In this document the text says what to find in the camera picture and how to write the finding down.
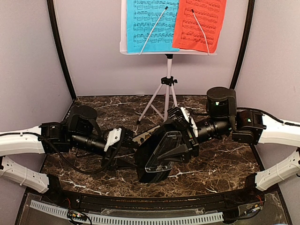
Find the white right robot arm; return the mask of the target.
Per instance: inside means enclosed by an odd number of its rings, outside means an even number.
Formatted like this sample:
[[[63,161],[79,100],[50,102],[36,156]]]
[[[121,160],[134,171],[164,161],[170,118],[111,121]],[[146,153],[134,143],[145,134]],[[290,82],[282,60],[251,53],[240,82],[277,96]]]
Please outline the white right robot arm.
[[[183,141],[204,143],[210,139],[231,135],[232,141],[257,145],[277,143],[300,146],[300,125],[281,120],[258,109],[237,107],[236,92],[225,87],[207,91],[206,112],[208,118],[195,122],[184,107],[168,111],[168,119],[180,131]]]

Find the red sheet music paper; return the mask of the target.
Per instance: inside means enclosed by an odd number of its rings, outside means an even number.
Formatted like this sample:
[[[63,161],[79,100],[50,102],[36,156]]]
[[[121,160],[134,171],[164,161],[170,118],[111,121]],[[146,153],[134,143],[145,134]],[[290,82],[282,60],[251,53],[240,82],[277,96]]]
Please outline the red sheet music paper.
[[[172,47],[215,53],[226,4],[226,0],[180,0]]]

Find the black metronome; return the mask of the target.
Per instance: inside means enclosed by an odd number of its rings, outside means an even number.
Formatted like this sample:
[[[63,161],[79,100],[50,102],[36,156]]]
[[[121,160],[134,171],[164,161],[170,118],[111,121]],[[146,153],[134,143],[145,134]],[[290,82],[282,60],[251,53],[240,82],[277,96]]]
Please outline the black metronome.
[[[184,144],[182,134],[172,124],[161,125],[135,152],[140,183],[166,180],[175,162],[161,160],[161,155]]]

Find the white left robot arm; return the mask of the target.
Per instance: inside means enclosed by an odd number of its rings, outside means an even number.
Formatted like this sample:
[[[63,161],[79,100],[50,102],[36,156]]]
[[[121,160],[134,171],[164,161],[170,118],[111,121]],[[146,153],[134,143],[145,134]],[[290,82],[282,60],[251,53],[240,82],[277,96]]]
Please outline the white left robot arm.
[[[0,175],[25,185],[48,197],[55,204],[66,201],[57,176],[38,173],[15,163],[10,155],[57,153],[71,168],[84,174],[97,174],[103,170],[131,168],[132,164],[118,161],[116,155],[121,147],[136,149],[133,131],[124,127],[102,133],[97,124],[97,111],[86,105],[75,106],[61,122],[43,123],[30,129],[0,134]],[[76,148],[87,155],[102,156],[101,167],[96,171],[83,171],[72,165],[62,154]]]

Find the blue sheet music paper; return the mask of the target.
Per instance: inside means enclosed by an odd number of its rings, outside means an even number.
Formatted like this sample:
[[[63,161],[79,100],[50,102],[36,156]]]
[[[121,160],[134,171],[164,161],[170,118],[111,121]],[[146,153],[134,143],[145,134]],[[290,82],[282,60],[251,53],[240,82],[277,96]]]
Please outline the blue sheet music paper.
[[[173,48],[178,0],[127,1],[127,52],[177,52]]]

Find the white perforated music stand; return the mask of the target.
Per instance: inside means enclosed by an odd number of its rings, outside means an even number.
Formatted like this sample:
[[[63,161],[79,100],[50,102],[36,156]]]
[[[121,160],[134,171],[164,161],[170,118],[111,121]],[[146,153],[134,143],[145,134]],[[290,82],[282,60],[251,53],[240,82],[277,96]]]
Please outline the white perforated music stand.
[[[165,87],[165,108],[164,113],[160,113],[159,116],[166,120],[168,116],[168,108],[169,108],[169,98],[173,98],[174,105],[177,105],[176,94],[174,90],[174,85],[177,83],[177,80],[174,79],[172,76],[172,67],[173,67],[173,56],[177,55],[215,55],[208,54],[205,52],[199,52],[195,50],[183,50],[179,49],[177,52],[145,52],[145,53],[131,53],[127,52],[127,0],[121,1],[121,28],[120,28],[120,53],[124,55],[130,56],[143,56],[143,55],[152,55],[152,56],[159,56],[162,55],[166,60],[166,75],[161,78],[160,84],[154,94],[152,95],[151,99],[148,101],[147,105],[144,108],[144,111],[140,115],[139,119],[137,120],[137,124],[141,123],[141,120],[144,118],[146,112],[149,108],[155,109],[155,106],[152,104],[162,87]]]

